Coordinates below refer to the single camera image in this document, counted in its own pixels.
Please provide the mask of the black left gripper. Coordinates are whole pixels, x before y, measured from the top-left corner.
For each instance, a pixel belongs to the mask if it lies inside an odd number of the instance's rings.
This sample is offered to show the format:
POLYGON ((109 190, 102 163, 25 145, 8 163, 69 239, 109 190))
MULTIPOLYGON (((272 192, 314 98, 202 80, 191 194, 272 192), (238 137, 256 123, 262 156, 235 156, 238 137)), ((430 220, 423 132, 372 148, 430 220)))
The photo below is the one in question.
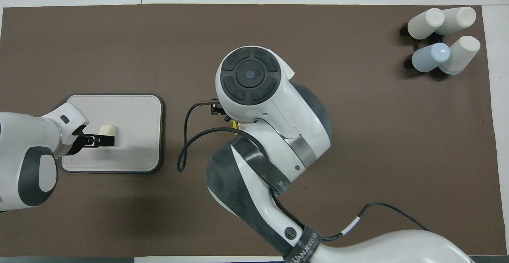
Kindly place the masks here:
POLYGON ((81 151, 85 146, 86 147, 114 147, 115 146, 115 136, 110 135, 85 135, 83 133, 83 129, 86 125, 80 125, 76 128, 72 135, 76 136, 74 142, 68 149, 65 155, 71 156, 75 155, 81 151))

